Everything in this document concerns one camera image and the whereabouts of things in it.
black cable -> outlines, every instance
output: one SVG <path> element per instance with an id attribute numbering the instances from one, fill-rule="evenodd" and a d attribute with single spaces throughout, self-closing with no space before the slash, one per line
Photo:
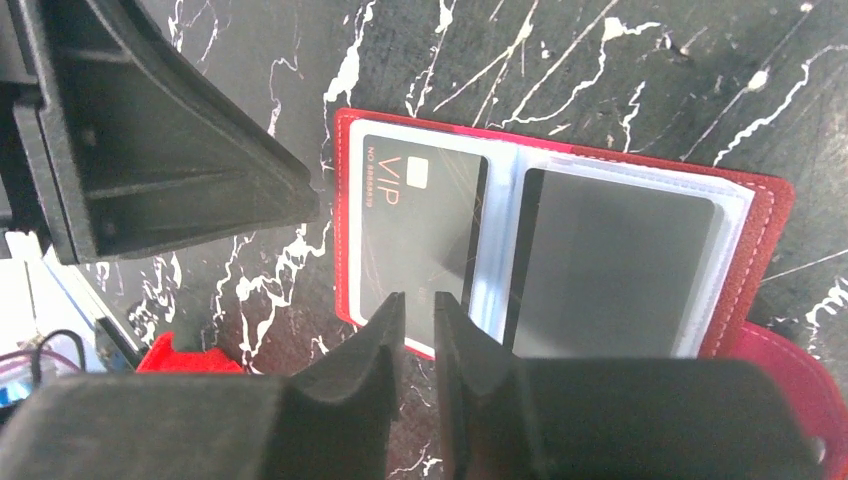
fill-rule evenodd
<path id="1" fill-rule="evenodd" d="M 49 335 L 44 337 L 38 345 L 36 345 L 35 350 L 32 352 L 32 362 L 30 364 L 30 374 L 32 375 L 32 387 L 38 388 L 41 385 L 41 377 L 43 375 L 41 371 L 41 355 L 44 347 L 47 345 L 52 338 L 58 336 L 65 336 L 73 340 L 74 344 L 77 347 L 77 355 L 79 356 L 79 367 L 81 371 L 85 371 L 85 349 L 82 343 L 82 337 L 76 334 L 71 330 L 56 330 L 51 332 Z"/>

black card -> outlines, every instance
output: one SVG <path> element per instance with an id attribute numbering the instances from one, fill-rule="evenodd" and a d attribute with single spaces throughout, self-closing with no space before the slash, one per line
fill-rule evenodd
<path id="1" fill-rule="evenodd" d="M 359 313 L 406 292 L 406 336 L 432 347 L 435 292 L 468 308 L 487 160 L 374 135 L 363 147 Z"/>
<path id="2" fill-rule="evenodd" d="M 667 357 L 714 215 L 704 198 L 528 170 L 504 343 L 519 356 Z"/>

red leather strap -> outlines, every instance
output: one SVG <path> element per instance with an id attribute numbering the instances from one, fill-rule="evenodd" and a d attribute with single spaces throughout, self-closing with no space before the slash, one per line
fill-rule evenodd
<path id="1" fill-rule="evenodd" d="M 804 433 L 823 440 L 826 478 L 846 478 L 848 408 L 827 370 L 789 340 L 750 322 L 743 325 L 729 356 L 758 365 L 772 377 Z"/>

black plastic mount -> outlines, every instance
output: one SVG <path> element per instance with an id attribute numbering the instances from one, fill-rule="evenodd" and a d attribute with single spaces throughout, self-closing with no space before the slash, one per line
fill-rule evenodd
<path id="1" fill-rule="evenodd" d="M 309 170 L 133 0 L 0 0 L 0 28 L 0 127 L 16 132 L 3 138 L 0 173 L 13 223 L 49 232 L 63 263 L 143 257 L 317 215 Z"/>
<path id="2" fill-rule="evenodd" d="M 0 480 L 385 478 L 404 320 L 403 295 L 392 294 L 356 335 L 291 378 L 59 379 L 4 428 Z"/>
<path id="3" fill-rule="evenodd" d="M 385 478 L 404 321 L 392 294 L 289 379 L 60 379 L 5 427 L 0 480 Z M 435 322 L 446 479 L 822 478 L 780 393 L 750 365 L 523 360 L 446 293 Z"/>
<path id="4" fill-rule="evenodd" d="M 448 479 L 814 479 L 774 384 L 738 361 L 521 359 L 436 294 Z"/>

marble table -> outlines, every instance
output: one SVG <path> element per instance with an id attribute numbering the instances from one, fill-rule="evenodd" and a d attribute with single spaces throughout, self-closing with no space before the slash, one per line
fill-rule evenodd
<path id="1" fill-rule="evenodd" d="M 750 319 L 848 391 L 848 2 L 141 3 L 323 200 L 314 224 L 83 267 L 143 341 L 187 331 L 291 374 L 353 334 L 333 313 L 330 223 L 332 116 L 352 105 L 788 179 L 797 201 Z M 406 358 L 392 478 L 440 476 L 433 376 Z"/>

